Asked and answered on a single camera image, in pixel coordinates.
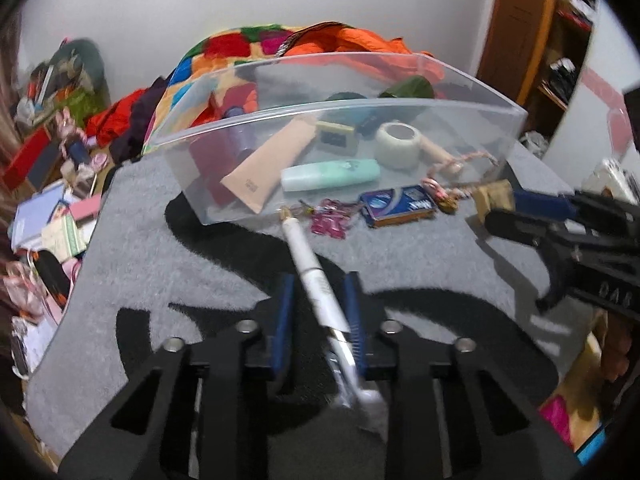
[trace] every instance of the gray table mat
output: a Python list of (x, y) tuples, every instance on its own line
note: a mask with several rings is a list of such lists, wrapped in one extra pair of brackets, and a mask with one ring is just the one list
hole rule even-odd
[[(509, 161), (526, 189), (570, 189), (519, 144)], [(166, 307), (170, 302), (244, 310), (264, 298), (253, 285), (175, 240), (164, 208), (179, 191), (157, 153), (114, 177), (65, 317), (26, 392), (35, 433), (60, 456), (126, 382), (115, 335), (120, 308), (150, 312), (156, 349), (169, 336), (201, 340), (191, 320)], [(455, 216), (379, 230), (359, 219), (346, 241), (316, 235), (310, 241), (343, 270), (359, 271), (367, 292), (432, 286), (491, 302), (529, 334), (563, 376), (583, 347), (592, 310), (566, 299), (540, 316), (534, 298), (548, 287), (548, 274), (539, 256), (505, 240), (479, 244), (470, 227), (473, 216), (473, 201), (466, 201)], [(277, 224), (252, 227), (282, 237)], [(423, 337), (452, 342), (459, 336), (418, 316), (391, 316)]]

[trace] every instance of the white pen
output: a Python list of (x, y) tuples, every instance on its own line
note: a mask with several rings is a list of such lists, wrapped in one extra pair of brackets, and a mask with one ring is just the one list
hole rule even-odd
[[(381, 406), (386, 412), (386, 404), (377, 390), (365, 390), (360, 386), (351, 344), (345, 336), (351, 329), (324, 270), (322, 270), (318, 258), (306, 239), (302, 225), (293, 217), (288, 208), (283, 207), (280, 210), (280, 219), (282, 220), (282, 231), (289, 245), (289, 251), (300, 276), (300, 281), (311, 302), (318, 323), (328, 330), (327, 339), (338, 359), (342, 376), (370, 422), (380, 426), (379, 423), (371, 419), (380, 418), (378, 413), (381, 411)], [(385, 438), (386, 430), (380, 432), (385, 433), (383, 434), (383, 438)]]

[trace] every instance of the wooden door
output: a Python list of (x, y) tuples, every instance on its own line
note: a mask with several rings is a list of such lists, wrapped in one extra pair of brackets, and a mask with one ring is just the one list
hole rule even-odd
[(495, 0), (478, 79), (524, 104), (545, 51), (556, 0)]

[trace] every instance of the white tape roll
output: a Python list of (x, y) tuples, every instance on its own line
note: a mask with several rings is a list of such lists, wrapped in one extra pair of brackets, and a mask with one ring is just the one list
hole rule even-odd
[(392, 170), (410, 170), (420, 161), (421, 138), (410, 124), (384, 123), (376, 133), (376, 160)]

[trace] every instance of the plastic bin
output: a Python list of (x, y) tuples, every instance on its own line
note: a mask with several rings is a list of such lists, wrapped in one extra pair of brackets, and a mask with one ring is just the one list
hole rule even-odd
[[(431, 82), (435, 98), (378, 97), (415, 75)], [(257, 111), (188, 127), (212, 92), (225, 112), (248, 91), (255, 91)], [(442, 151), (434, 152), (434, 144), (452, 156), (484, 150), (502, 163), (526, 115), (483, 83), (427, 56), (313, 54), (202, 76), (156, 128), (149, 145), (162, 147), (198, 218), (211, 224), (272, 214), (299, 200), (352, 202), (365, 191), (417, 184), (440, 162)], [(417, 130), (419, 139), (410, 139), (417, 154), (410, 155), (406, 143), (390, 144), (378, 133), (381, 124), (394, 122)], [(407, 140), (411, 135), (392, 137)], [(426, 148), (423, 138), (430, 142)], [(349, 161), (361, 159), (379, 162), (376, 179), (296, 192), (285, 192), (280, 185), (280, 173), (289, 166), (344, 161), (345, 167), (353, 167)], [(498, 169), (487, 158), (477, 158), (455, 174), (443, 171), (437, 178), (443, 186), (490, 182)]]

